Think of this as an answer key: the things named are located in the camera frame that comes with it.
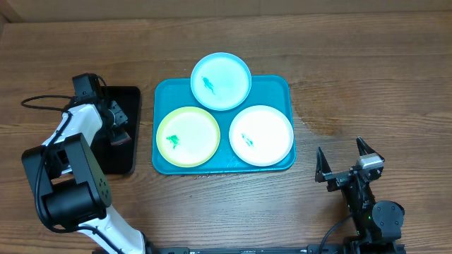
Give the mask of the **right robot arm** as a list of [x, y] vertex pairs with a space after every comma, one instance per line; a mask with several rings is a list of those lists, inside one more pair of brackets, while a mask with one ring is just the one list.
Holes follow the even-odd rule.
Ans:
[[[382, 200], [376, 201], [370, 183], [379, 179], [385, 159], [365, 141], [356, 139], [359, 158], [347, 171], [333, 173], [319, 147], [316, 151], [315, 181], [326, 182], [327, 191], [340, 191], [349, 215], [332, 226], [315, 253], [405, 253], [403, 244], [396, 244], [401, 238], [405, 210], [400, 204]], [[357, 235], [347, 237], [341, 245], [327, 245], [328, 237], [351, 219]]]

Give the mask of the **orange sponge with dark scourer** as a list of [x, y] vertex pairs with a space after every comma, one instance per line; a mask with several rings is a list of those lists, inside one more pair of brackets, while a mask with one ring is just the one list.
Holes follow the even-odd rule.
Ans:
[[118, 146], [130, 141], [130, 136], [127, 132], [122, 132], [118, 134], [114, 134], [112, 138], [110, 138], [111, 146]]

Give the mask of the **light blue plate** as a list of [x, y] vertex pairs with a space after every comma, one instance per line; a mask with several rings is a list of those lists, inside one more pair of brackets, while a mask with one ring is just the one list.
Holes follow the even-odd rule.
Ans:
[[238, 56], [216, 52], [194, 66], [190, 83], [199, 103], [212, 110], [227, 111], [247, 98], [251, 91], [251, 71]]

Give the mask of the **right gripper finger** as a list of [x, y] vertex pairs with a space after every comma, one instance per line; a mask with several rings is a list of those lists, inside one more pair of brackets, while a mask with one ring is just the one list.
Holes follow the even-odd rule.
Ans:
[[326, 160], [324, 153], [320, 147], [316, 151], [316, 171], [315, 181], [318, 183], [327, 181], [332, 175], [331, 168]]
[[369, 155], [375, 153], [375, 151], [365, 143], [361, 136], [358, 136], [356, 139], [357, 148], [360, 156]]

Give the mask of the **yellow-green plate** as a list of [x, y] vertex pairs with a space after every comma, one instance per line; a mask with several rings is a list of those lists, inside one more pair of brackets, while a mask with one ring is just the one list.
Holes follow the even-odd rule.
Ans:
[[180, 107], [160, 122], [155, 142], [163, 158], [177, 167], [197, 167], [207, 162], [220, 144], [215, 118], [199, 107]]

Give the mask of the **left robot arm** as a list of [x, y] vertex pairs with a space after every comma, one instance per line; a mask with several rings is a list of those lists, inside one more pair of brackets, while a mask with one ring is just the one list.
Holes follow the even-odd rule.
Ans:
[[151, 253], [114, 208], [106, 178], [134, 169], [141, 101], [71, 98], [60, 112], [55, 132], [22, 155], [40, 221], [59, 234], [84, 234], [105, 253]]

